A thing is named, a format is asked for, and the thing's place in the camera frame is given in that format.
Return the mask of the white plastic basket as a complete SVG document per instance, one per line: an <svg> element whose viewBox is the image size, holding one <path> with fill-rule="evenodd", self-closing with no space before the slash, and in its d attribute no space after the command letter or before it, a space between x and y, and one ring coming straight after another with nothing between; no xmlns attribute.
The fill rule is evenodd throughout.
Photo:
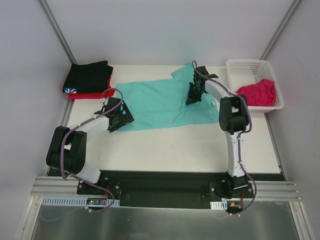
<svg viewBox="0 0 320 240"><path fill-rule="evenodd" d="M272 65L266 60L259 59L229 59L226 62L226 70L229 88L236 92L243 87L260 86L260 81L268 80L273 82L274 105L249 105L253 113L268 113L273 110L280 110L284 107L284 100L275 76Z"/></svg>

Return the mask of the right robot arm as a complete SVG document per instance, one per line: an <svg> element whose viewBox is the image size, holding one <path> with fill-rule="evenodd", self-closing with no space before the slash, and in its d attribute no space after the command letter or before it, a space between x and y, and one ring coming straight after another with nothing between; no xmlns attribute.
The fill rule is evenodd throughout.
<svg viewBox="0 0 320 240"><path fill-rule="evenodd" d="M211 94L219 102L218 123L227 141L228 167L225 180L214 188L221 198L231 199L249 185L244 161L244 134L252 129L247 100L218 81L216 74L209 74L205 66L195 66L193 82L189 83L186 104L202 100Z"/></svg>

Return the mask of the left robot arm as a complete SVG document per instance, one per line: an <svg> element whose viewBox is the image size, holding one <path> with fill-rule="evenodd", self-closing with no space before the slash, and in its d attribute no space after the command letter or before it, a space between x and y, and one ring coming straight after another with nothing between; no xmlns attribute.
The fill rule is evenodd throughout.
<svg viewBox="0 0 320 240"><path fill-rule="evenodd" d="M103 172L87 161L87 143L101 133L113 133L132 123L134 117L124 100L109 97L101 110L75 127L58 126L53 133L46 164L65 175L87 181L88 188L99 195L105 191Z"/></svg>

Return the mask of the teal t shirt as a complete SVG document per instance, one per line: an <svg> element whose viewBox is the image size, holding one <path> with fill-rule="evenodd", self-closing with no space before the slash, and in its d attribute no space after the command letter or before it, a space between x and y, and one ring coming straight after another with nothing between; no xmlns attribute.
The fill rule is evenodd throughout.
<svg viewBox="0 0 320 240"><path fill-rule="evenodd" d="M201 101L186 105L194 69L187 64L171 73L171 78L120 83L116 86L134 121L120 128L132 132L182 127L190 124L214 124L219 121L215 98L205 93Z"/></svg>

